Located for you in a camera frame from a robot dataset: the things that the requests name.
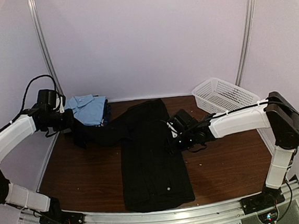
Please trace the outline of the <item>black long sleeve shirt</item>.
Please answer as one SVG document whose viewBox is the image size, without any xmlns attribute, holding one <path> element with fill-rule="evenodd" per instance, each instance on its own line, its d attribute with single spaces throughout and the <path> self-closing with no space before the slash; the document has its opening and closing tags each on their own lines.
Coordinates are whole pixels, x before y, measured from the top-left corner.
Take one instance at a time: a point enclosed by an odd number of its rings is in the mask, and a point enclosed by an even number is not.
<svg viewBox="0 0 299 224">
<path fill-rule="evenodd" d="M 109 147 L 121 143 L 121 173 L 125 209 L 153 212 L 193 202 L 195 194 L 181 153 L 170 149 L 169 113 L 161 99 L 134 105 L 106 126 L 86 126 L 75 120 L 75 145 Z"/>
</svg>

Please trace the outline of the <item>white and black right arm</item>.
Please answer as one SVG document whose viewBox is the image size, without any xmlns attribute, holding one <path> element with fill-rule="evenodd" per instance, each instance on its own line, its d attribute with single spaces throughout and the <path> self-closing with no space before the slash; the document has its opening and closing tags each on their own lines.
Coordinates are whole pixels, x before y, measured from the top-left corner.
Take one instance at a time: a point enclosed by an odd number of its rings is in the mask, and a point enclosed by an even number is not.
<svg viewBox="0 0 299 224">
<path fill-rule="evenodd" d="M 171 132 L 167 148 L 173 154 L 228 135 L 270 128 L 275 137 L 274 153 L 264 191 L 258 195 L 258 203 L 266 208 L 278 198 L 277 190 L 299 146 L 299 113 L 276 91 L 250 106 L 209 114 L 201 121 L 179 110 L 166 124 Z"/>
</svg>

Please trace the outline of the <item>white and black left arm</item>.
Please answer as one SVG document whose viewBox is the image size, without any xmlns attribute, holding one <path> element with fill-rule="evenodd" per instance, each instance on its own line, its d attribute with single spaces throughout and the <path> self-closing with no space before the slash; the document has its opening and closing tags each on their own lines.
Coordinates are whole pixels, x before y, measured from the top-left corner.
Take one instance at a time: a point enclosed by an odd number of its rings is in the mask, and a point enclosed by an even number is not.
<svg viewBox="0 0 299 224">
<path fill-rule="evenodd" d="M 71 128 L 74 116 L 65 109 L 65 96 L 55 90 L 41 89 L 37 102 L 30 109 L 23 109 L 14 120 L 0 129 L 0 164 L 4 158 L 23 140 L 41 131 L 47 138 Z M 24 209 L 46 213 L 52 224 L 65 224 L 63 211 L 51 207 L 50 197 L 12 183 L 0 169 L 0 204 L 11 204 Z"/>
</svg>

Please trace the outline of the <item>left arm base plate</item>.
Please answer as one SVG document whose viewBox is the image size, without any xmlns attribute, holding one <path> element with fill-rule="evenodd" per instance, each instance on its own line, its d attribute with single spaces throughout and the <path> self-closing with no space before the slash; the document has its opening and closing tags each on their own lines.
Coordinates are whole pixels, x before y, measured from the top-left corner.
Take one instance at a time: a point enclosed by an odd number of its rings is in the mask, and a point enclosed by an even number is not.
<svg viewBox="0 0 299 224">
<path fill-rule="evenodd" d="M 59 215 L 35 211 L 34 216 L 39 218 L 40 224 L 83 224 L 84 220 L 84 214 L 68 211 L 61 211 Z"/>
</svg>

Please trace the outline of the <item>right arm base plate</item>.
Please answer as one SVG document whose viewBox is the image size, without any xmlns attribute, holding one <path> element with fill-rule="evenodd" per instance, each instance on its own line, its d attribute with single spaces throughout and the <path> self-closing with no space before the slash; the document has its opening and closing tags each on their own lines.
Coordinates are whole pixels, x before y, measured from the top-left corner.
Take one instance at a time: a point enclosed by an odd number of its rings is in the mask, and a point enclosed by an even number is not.
<svg viewBox="0 0 299 224">
<path fill-rule="evenodd" d="M 277 193 L 259 193 L 242 198 L 240 203 L 245 215 L 256 213 L 262 224 L 274 224 L 279 218 L 279 203 L 285 201 L 285 197 Z"/>
</svg>

